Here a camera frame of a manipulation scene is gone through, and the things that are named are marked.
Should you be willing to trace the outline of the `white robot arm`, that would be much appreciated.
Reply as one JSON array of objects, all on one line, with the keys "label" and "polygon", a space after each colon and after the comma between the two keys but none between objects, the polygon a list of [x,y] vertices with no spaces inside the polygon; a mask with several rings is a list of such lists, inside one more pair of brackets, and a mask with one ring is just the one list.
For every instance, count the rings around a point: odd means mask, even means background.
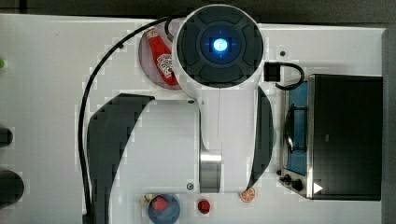
[{"label": "white robot arm", "polygon": [[238,7],[197,8],[174,36],[177,82],[199,106],[200,193],[241,192],[248,186],[264,59],[259,26]]}]

